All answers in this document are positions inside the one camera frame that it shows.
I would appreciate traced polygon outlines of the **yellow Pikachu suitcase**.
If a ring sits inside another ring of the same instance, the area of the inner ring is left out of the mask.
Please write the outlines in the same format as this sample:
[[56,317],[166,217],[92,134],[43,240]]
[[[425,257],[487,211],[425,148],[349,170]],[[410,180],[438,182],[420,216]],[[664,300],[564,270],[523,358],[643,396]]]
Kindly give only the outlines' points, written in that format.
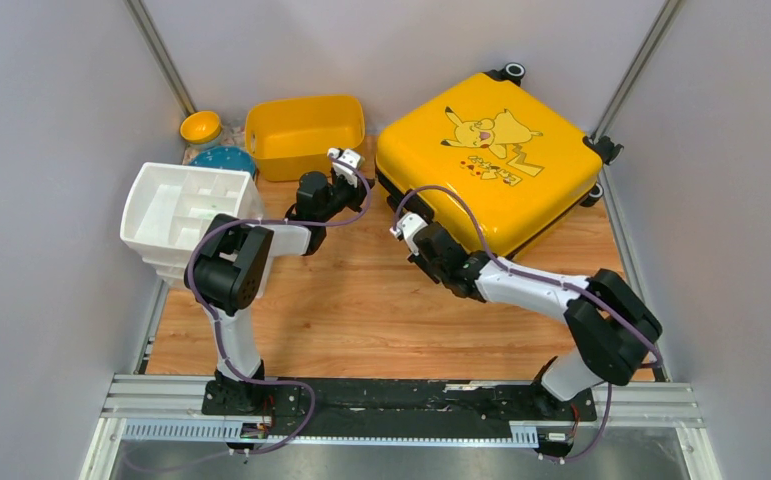
[[466,250],[508,259],[577,206],[603,195],[598,176],[623,146],[590,138],[521,86],[509,62],[476,73],[386,127],[375,171],[393,211],[438,222]]

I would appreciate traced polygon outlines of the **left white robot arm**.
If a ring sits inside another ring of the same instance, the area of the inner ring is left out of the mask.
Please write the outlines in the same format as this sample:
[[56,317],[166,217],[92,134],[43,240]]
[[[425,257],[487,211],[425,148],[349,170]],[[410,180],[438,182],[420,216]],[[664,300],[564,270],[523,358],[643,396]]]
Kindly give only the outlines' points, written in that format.
[[185,286],[212,322],[217,343],[218,364],[206,386],[207,403],[232,406],[244,415],[263,408],[269,386],[254,341],[251,305],[274,248],[287,243],[292,256],[315,253],[337,214],[366,211],[375,184],[375,179],[354,172],[312,171],[300,178],[296,201],[278,222],[245,221],[223,213],[213,217],[184,275]]

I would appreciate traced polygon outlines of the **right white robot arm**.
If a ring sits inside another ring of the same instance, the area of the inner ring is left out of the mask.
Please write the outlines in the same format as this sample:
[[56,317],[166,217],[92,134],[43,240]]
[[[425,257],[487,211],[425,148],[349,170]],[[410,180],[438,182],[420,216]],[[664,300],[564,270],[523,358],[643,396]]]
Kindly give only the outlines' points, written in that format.
[[574,348],[539,372],[531,404],[554,419],[600,383],[624,386],[645,364],[663,328],[615,271],[568,276],[527,268],[483,250],[467,251],[437,222],[409,214],[391,229],[409,261],[459,298],[513,305],[567,326]]

